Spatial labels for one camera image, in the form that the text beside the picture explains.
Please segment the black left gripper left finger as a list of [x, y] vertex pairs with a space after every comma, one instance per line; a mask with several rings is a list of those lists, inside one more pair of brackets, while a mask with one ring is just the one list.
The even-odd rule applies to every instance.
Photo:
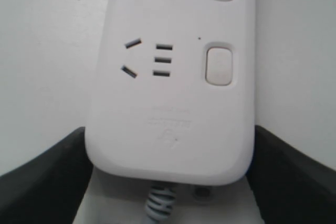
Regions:
[[1, 176], [1, 223], [73, 223], [92, 171], [79, 127]]

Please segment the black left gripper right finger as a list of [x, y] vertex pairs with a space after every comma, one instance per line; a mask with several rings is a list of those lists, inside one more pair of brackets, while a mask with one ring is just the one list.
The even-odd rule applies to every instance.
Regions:
[[264, 223], [335, 223], [335, 170], [259, 125], [246, 177]]

